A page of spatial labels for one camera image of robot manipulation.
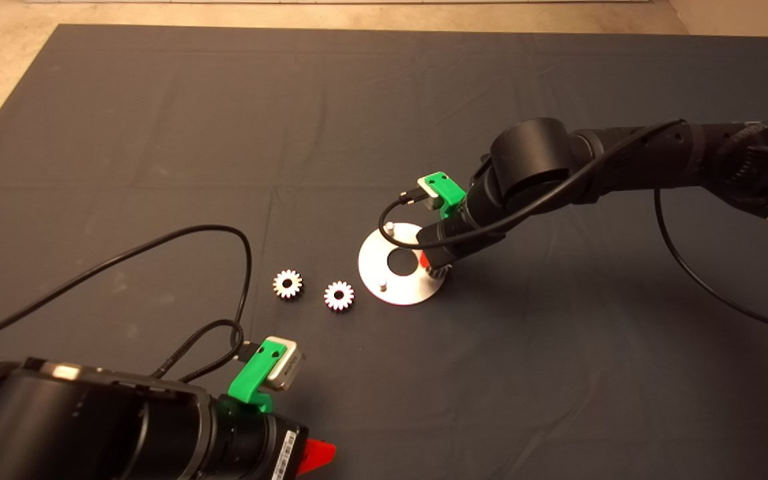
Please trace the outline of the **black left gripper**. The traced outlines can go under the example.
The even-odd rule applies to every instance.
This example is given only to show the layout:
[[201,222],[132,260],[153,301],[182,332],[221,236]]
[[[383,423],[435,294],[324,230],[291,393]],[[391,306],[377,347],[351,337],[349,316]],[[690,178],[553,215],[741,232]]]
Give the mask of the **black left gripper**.
[[295,479],[325,467],[335,444],[308,439],[309,429],[222,395],[211,401],[213,479]]

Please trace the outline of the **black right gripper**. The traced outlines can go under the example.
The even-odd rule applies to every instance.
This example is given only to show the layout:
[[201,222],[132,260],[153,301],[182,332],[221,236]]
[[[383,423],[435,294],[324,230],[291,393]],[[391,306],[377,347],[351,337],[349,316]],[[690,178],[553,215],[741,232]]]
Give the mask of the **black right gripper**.
[[[478,235],[475,231],[500,221],[504,213],[502,207],[494,204],[479,205],[473,201],[469,203],[466,201],[449,218],[422,228],[417,234],[418,243],[425,246],[421,252],[421,267],[424,269],[444,267],[501,242],[506,236],[504,232]],[[427,248],[427,244],[449,240],[464,234],[469,238],[450,242],[442,247]]]

